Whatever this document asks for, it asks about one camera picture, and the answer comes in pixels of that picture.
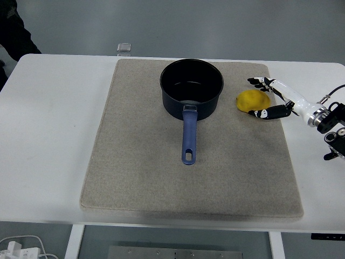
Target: dark clothing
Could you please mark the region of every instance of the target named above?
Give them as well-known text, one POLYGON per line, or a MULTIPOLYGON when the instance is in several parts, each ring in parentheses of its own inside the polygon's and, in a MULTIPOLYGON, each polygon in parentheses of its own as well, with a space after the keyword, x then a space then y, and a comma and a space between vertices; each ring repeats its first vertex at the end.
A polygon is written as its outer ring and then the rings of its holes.
MULTIPOLYGON (((32 42, 31 34, 24 28, 15 0, 0 0, 0 44, 15 61, 25 54, 41 53, 32 42)), ((5 72, 0 67, 0 91, 6 81, 5 72)))

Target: blue handle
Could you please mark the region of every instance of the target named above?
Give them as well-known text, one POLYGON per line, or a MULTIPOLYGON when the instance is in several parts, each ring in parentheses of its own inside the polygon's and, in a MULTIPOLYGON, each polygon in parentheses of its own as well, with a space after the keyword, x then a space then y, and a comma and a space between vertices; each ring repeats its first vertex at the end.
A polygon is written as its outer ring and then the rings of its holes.
POLYGON ((184 108, 183 116, 183 140, 182 162, 185 165, 193 165, 196 160, 196 121, 198 112, 195 106, 184 108))

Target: black saucepan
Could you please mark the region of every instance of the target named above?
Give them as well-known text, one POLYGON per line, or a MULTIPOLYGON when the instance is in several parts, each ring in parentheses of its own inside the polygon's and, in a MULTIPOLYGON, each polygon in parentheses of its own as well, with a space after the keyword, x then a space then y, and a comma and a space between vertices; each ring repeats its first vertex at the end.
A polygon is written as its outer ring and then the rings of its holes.
POLYGON ((217 107, 223 77, 217 68, 199 59, 181 59, 161 74, 163 105, 175 118, 183 120, 182 162, 196 161, 196 124, 217 107))

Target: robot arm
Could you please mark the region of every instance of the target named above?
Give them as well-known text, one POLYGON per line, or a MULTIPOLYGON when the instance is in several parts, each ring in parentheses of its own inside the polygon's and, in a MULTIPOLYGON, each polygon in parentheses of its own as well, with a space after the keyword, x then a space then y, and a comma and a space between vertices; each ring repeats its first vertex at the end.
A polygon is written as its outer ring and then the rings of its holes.
MULTIPOLYGON (((269 107, 265 110, 249 111, 248 113, 250 115, 262 119, 277 119, 287 117, 293 112, 296 115, 300 115, 308 126, 317 127, 318 131, 322 134, 330 131, 338 123, 345 126, 344 104, 333 103, 329 109, 323 106, 336 90, 345 87, 345 85, 339 86, 329 95, 322 98, 321 101, 310 103, 298 92, 278 80, 266 77, 254 77, 249 78, 248 81, 256 88, 260 88, 261 91, 273 92, 285 102, 284 105, 269 107), (336 108, 330 110, 334 104, 337 104, 336 108)), ((345 159, 345 128, 341 128, 336 133, 328 133, 325 136, 325 142, 331 150, 331 153, 324 156, 325 160, 330 160, 338 156, 345 159)))
MULTIPOLYGON (((254 77, 249 78, 248 81, 252 85, 255 85, 256 88, 261 88, 261 91, 269 91, 275 93, 285 102, 285 107, 288 111, 290 110, 296 115, 300 115, 303 121, 310 127, 318 126, 320 123, 320 119, 325 117, 329 113, 321 103, 308 102, 298 92, 278 80, 266 77, 254 77)), ((275 109, 277 109, 276 107, 279 106, 270 107, 272 108, 272 112, 275 112, 275 109)), ((276 119, 282 117, 286 116, 275 116, 274 118, 270 118, 276 119)))

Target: gray mat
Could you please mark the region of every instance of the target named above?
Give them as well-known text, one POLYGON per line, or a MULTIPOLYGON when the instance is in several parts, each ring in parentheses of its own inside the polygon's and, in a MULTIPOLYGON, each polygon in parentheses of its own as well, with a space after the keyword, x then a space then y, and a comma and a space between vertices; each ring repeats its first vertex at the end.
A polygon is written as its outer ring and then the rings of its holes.
POLYGON ((224 89, 214 113, 198 121, 196 163, 186 166, 181 162, 183 122, 162 104, 159 78, 170 63, 118 62, 81 207, 207 219, 301 217, 280 120, 260 120, 236 108, 236 96, 253 88, 247 78, 269 76, 267 67, 213 63, 224 77, 224 89))

